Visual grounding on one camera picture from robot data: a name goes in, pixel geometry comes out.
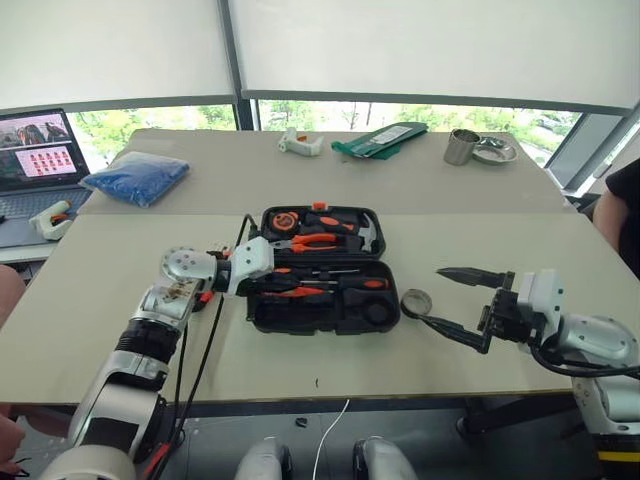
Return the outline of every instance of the table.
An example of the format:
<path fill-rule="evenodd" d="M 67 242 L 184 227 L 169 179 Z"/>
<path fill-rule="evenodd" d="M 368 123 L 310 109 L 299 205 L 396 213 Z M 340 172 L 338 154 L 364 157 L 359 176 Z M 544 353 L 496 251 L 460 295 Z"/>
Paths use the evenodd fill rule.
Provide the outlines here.
<path fill-rule="evenodd" d="M 379 214 L 555 213 L 575 211 L 559 188 L 510 134 L 518 160 L 501 167 L 442 160 L 448 133 L 427 133 L 403 145 L 389 160 L 356 159 L 330 143 L 358 133 L 326 132 L 323 153 L 307 158 L 282 153 L 281 132 L 138 130 L 123 152 L 143 151 L 187 160 L 192 171 L 144 213 L 261 213 L 269 205 L 366 206 Z M 311 134 L 312 138 L 320 133 Z M 139 214 L 141 209 L 94 193 L 87 214 Z"/>
<path fill-rule="evenodd" d="M 0 335 L 0 402 L 79 402 L 113 350 L 170 246 L 208 249 L 232 242 L 239 216 L 81 215 L 26 292 Z M 435 274 L 476 266 L 520 274 L 555 267 L 565 311 L 604 314 L 640 335 L 640 282 L 581 215 L 382 215 L 383 261 L 402 294 L 428 291 L 433 314 L 474 329 L 492 291 Z M 214 305 L 193 315 L 183 395 L 206 342 Z M 494 341 L 488 355 L 402 318 L 386 334 L 311 337 L 263 334 L 229 297 L 197 402 L 431 397 L 567 391 L 568 378 L 539 367 L 516 345 Z M 175 373 L 177 355 L 172 361 Z M 165 396 L 175 385 L 171 374 Z"/>

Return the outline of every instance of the metal cup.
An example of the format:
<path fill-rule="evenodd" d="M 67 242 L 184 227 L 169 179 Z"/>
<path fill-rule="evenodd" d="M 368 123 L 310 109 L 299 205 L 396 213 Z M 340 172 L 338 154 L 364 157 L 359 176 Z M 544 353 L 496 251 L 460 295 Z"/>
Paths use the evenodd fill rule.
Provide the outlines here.
<path fill-rule="evenodd" d="M 444 161 L 451 165 L 464 165 L 471 160 L 473 148 L 480 141 L 480 135 L 471 130 L 457 128 L 449 135 L 449 145 L 444 152 Z"/>

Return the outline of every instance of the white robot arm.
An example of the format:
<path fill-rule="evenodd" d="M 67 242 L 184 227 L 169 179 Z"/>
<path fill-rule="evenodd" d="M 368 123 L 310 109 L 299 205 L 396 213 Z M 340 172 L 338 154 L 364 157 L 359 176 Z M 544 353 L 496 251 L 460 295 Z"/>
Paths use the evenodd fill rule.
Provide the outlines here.
<path fill-rule="evenodd" d="M 273 249 L 262 237 L 239 245 L 228 260 L 185 247 L 169 250 L 162 276 L 144 294 L 73 416 L 73 448 L 41 480 L 135 479 L 133 462 L 155 445 L 166 405 L 159 392 L 196 298 L 210 290 L 235 295 L 244 280 L 273 266 Z"/>
<path fill-rule="evenodd" d="M 631 330 L 612 318 L 563 314 L 564 288 L 555 270 L 525 274 L 519 293 L 511 290 L 513 272 L 454 267 L 438 273 L 466 285 L 497 289 L 491 305 L 483 309 L 478 325 L 482 334 L 417 315 L 404 299 L 403 312 L 483 354 L 494 336 L 517 342 L 543 367 L 570 376 L 607 478 L 640 478 L 640 359 Z"/>

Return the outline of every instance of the blue plastic bag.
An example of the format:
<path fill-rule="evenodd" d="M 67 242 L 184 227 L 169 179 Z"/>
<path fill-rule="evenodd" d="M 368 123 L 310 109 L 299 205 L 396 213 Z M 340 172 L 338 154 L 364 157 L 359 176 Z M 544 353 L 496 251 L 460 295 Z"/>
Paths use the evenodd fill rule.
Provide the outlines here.
<path fill-rule="evenodd" d="M 175 158 L 129 152 L 107 169 L 80 180 L 80 185 L 100 190 L 116 200 L 147 208 L 164 195 L 189 170 Z"/>

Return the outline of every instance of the tool case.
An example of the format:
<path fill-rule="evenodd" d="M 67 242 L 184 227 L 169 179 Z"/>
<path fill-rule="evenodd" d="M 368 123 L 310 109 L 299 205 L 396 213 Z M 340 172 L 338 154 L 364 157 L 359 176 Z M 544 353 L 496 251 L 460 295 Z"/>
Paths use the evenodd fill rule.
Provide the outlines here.
<path fill-rule="evenodd" d="M 271 207 L 260 234 L 274 245 L 275 270 L 247 295 L 247 319 L 258 330 L 353 335 L 387 332 L 398 323 L 398 293 L 391 269 L 379 261 L 386 245 L 372 210 Z M 313 241 L 296 243 L 301 238 Z"/>

